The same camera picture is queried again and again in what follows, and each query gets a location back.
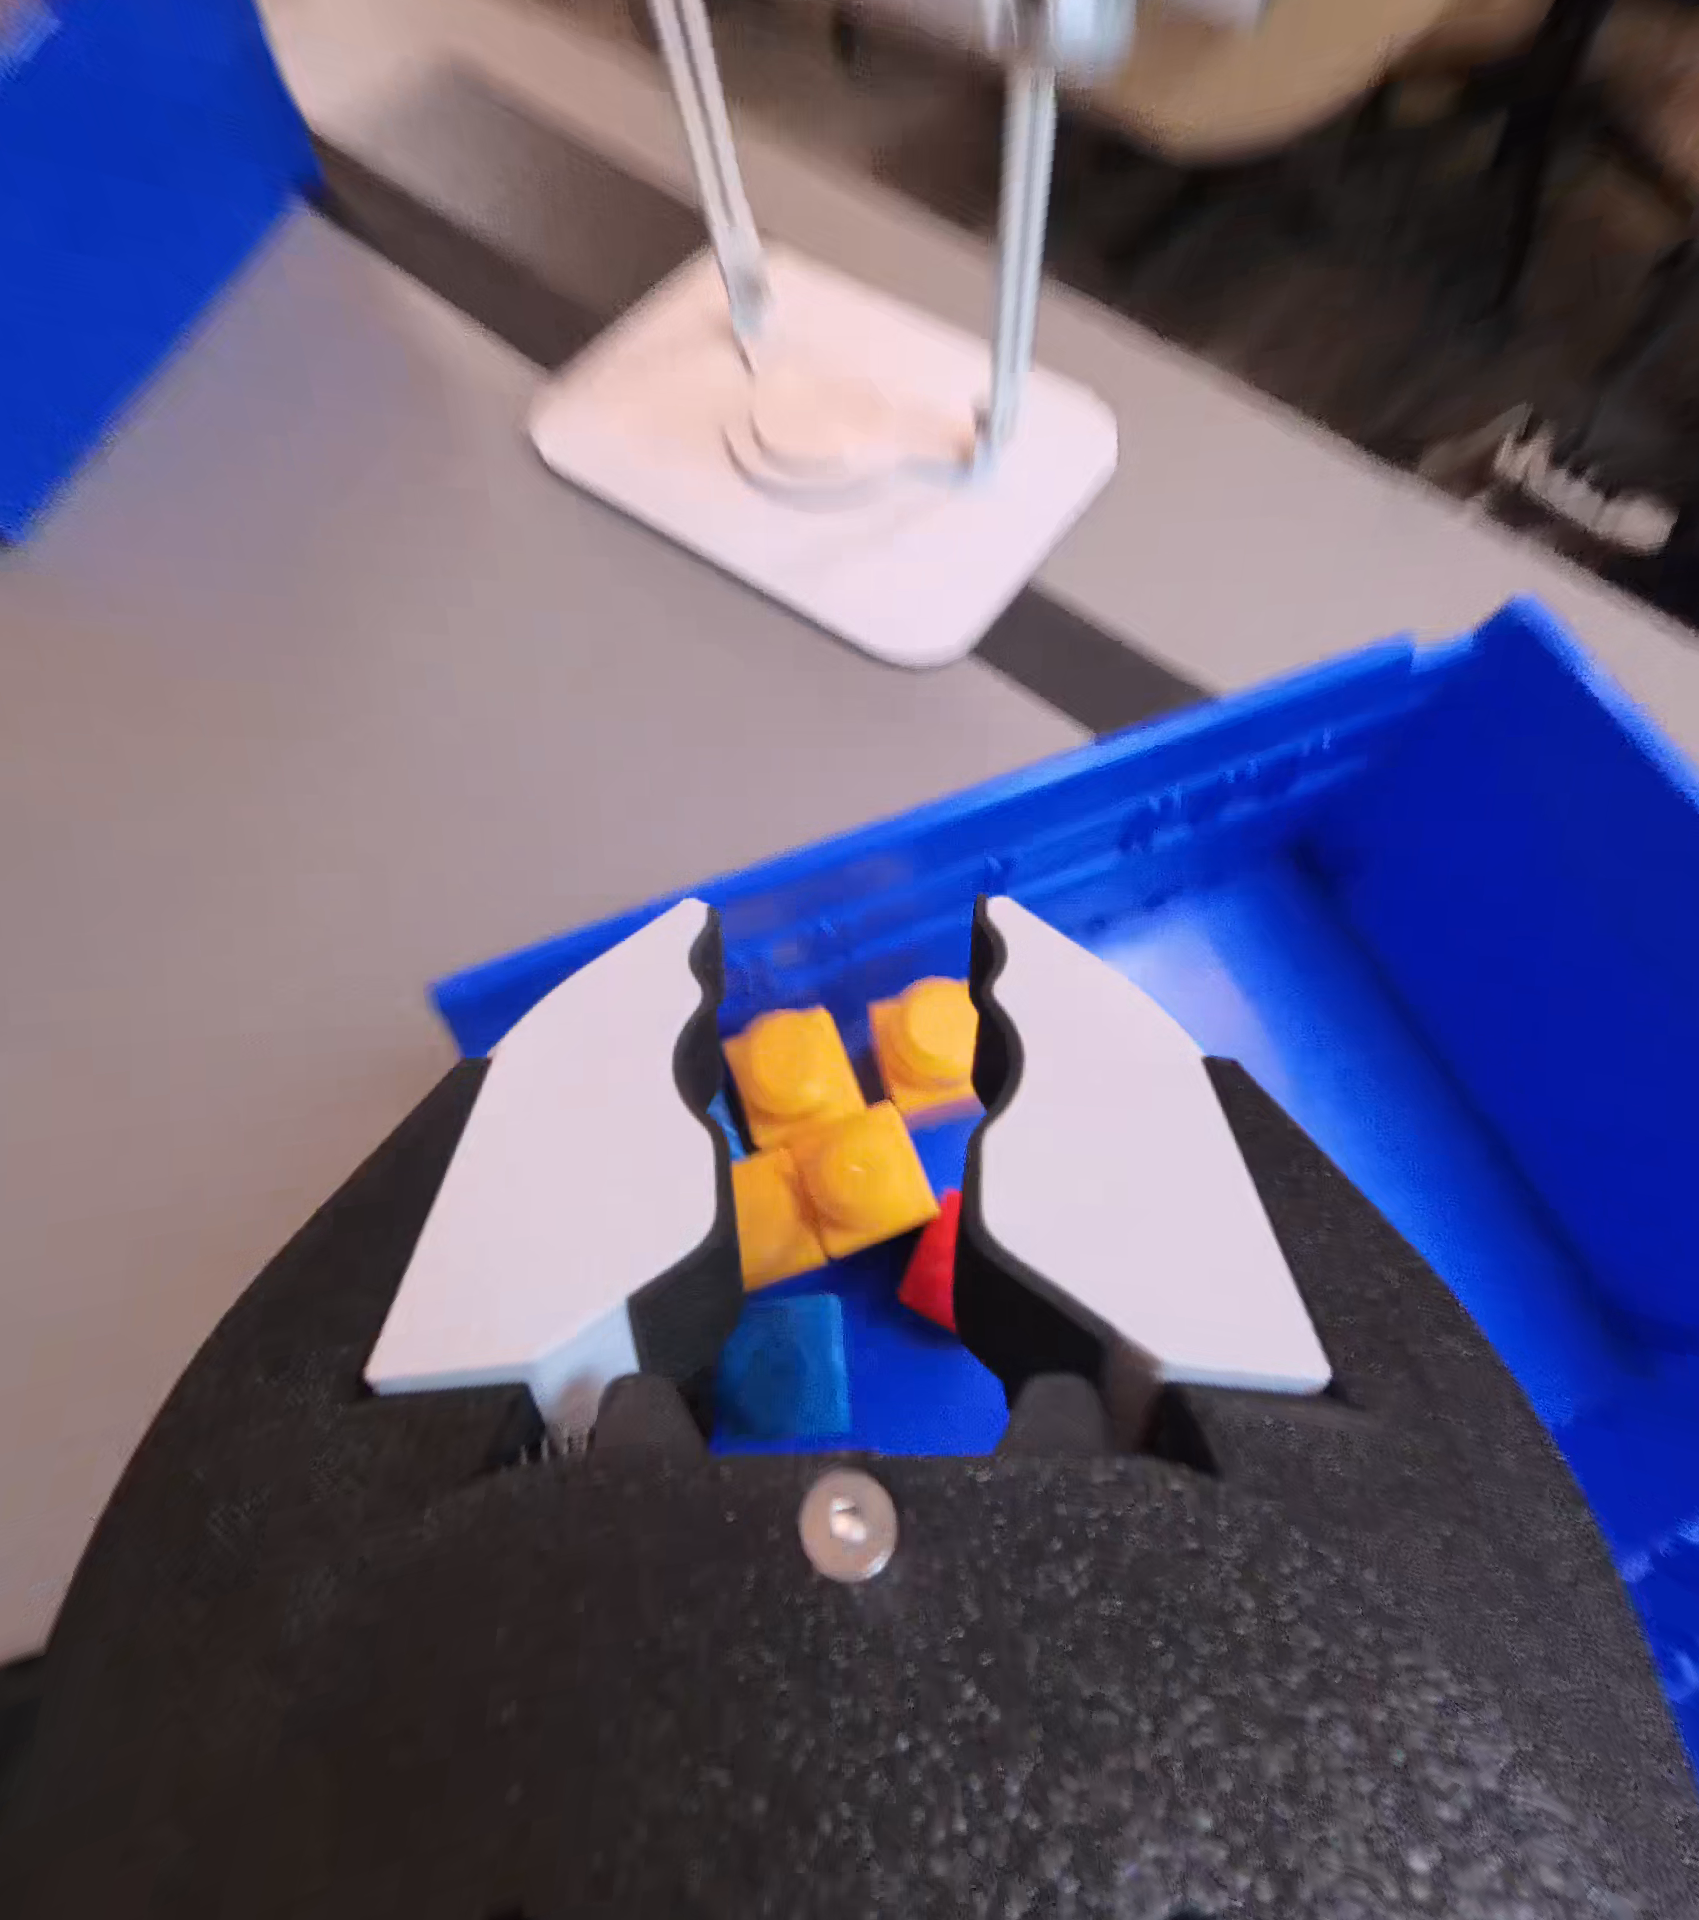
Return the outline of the blue plastic bin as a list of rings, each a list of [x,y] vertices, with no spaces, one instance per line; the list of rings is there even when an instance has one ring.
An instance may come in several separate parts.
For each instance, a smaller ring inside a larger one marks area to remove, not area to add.
[[[0,4],[0,542],[317,180],[257,4]]]
[[[1699,1779],[1699,775],[1546,608],[1378,643],[429,987],[477,1059],[695,897],[723,1024],[865,1004],[1011,897],[1238,1062],[1474,1318]]]

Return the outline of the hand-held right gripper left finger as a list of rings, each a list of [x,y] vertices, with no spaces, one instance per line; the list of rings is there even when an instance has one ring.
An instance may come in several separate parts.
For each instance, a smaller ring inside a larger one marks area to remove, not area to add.
[[[685,898],[489,1051],[365,1359],[379,1398],[515,1388],[533,1429],[699,1429],[743,1305],[717,909]]]

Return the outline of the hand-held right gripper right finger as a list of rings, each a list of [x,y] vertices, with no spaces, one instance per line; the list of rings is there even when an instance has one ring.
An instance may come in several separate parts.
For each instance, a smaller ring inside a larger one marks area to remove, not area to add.
[[[973,1085],[953,1305],[1017,1396],[1318,1396],[1330,1360],[1209,1057],[1141,987],[1009,897],[971,915]]]

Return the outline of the white document stand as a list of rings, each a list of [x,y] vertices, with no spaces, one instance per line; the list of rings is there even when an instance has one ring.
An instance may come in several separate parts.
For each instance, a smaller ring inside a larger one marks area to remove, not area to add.
[[[861,4],[1001,66],[987,337],[767,245],[705,4],[649,4],[709,246],[525,418],[551,475],[873,661],[963,661],[1117,467],[1089,389],[1035,366],[1059,90],[1221,158],[1348,105],[1466,12],[1538,4]]]

